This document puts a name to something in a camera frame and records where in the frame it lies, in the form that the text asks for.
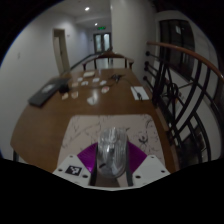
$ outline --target paper sheet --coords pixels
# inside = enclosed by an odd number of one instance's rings
[[[136,92],[142,95],[142,100],[149,100],[149,97],[142,86],[134,86],[134,88],[136,91],[133,89],[133,87],[131,87],[131,91],[135,100],[139,100]]]

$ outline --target wall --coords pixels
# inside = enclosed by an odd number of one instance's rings
[[[154,48],[146,47],[146,41],[155,41],[155,11],[147,0],[111,0],[112,42],[114,51],[135,60],[133,72],[145,85],[144,62],[146,49],[154,52]],[[116,67],[124,63],[114,61]]]
[[[112,33],[111,26],[106,26],[106,30],[97,30],[97,28],[88,29],[89,54],[95,54],[93,34],[106,32]]]
[[[27,100],[59,75],[53,28],[65,29],[70,66],[89,54],[86,30],[64,14],[45,12],[17,37],[0,70],[0,148],[6,159],[12,159],[10,139]]]
[[[169,20],[169,19],[187,20],[190,23],[192,31],[193,31],[194,40],[195,40],[195,52],[202,55],[203,57],[208,59],[210,62],[212,62],[216,67],[218,67],[216,51],[212,43],[210,42],[210,40],[200,30],[200,28],[196,26],[195,23],[193,23],[193,21],[191,21],[188,17],[186,17],[184,14],[182,14],[179,11],[164,11],[164,12],[160,12],[156,14],[155,21],[156,21],[156,41],[157,42],[160,42],[159,21]],[[154,66],[158,68],[159,63],[155,61]],[[193,77],[196,71],[196,66],[197,66],[197,63],[195,62],[194,69],[193,69]],[[205,66],[202,67],[202,74],[206,74]],[[175,72],[171,71],[171,75],[172,75],[173,82],[175,82],[178,86],[187,84],[187,82]],[[204,78],[205,78],[205,75],[202,75],[200,78],[200,83],[204,82]],[[215,94],[217,81],[218,81],[217,76],[212,72],[208,89],[207,89],[207,92],[210,94],[211,97],[213,97]],[[184,100],[186,100],[189,91],[190,91],[190,87],[187,87],[181,90]],[[196,93],[194,94],[194,98],[192,99],[191,104],[189,105],[183,118],[177,125],[178,127],[180,127],[183,124],[187,116],[190,114],[193,106],[195,105],[196,99],[199,96],[199,93],[200,91],[197,90]],[[216,121],[213,111],[209,107],[207,98],[205,98],[204,101],[201,103],[198,109],[198,114],[208,134],[208,138],[209,138],[211,149],[212,149],[212,159],[218,159],[221,153],[221,135],[220,135],[218,123]],[[185,130],[181,134],[181,138],[185,139],[188,136],[188,134],[189,134],[189,130],[185,128]]]

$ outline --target black laptop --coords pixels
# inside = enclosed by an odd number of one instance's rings
[[[54,78],[50,80],[28,100],[29,104],[37,107],[43,106],[43,104],[47,102],[62,85],[67,84],[70,79],[71,78]]]

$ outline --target doorway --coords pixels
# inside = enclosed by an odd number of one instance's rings
[[[65,40],[65,30],[60,29],[53,30],[53,45],[59,75],[63,75],[66,72],[70,71],[66,40]]]
[[[95,53],[103,53],[111,48],[111,33],[98,33],[93,35]]]

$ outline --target chair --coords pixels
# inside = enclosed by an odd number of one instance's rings
[[[121,54],[114,53],[112,50],[113,50],[113,48],[109,48],[107,51],[105,51],[103,54],[99,55],[98,57],[95,57],[95,58],[93,58],[91,60],[88,60],[85,63],[83,63],[84,71],[86,71],[86,65],[91,61],[94,61],[95,69],[97,69],[96,60],[103,59],[103,58],[108,58],[108,63],[109,63],[110,58],[124,58],[125,68],[127,68],[127,62],[128,62],[129,63],[129,68],[132,69],[132,65],[134,64],[134,60],[132,60],[130,58],[127,58],[127,57],[125,57]]]

